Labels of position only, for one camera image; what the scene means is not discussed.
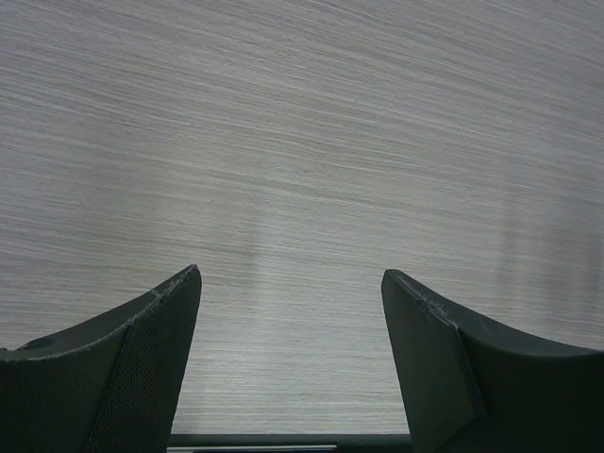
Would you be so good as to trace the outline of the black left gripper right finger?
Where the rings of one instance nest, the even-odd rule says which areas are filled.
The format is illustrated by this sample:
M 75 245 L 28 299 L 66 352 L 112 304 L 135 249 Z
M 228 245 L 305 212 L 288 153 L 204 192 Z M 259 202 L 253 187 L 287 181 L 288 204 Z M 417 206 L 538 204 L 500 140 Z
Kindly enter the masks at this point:
M 381 282 L 417 452 L 599 452 L 603 354 L 506 326 L 395 270 Z

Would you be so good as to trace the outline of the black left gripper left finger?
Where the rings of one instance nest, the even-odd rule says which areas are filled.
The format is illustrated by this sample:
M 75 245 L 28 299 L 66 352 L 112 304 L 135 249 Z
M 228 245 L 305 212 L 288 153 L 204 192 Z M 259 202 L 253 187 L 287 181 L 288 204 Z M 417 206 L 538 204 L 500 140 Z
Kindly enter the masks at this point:
M 112 310 L 2 350 L 2 451 L 166 451 L 201 290 L 190 265 Z

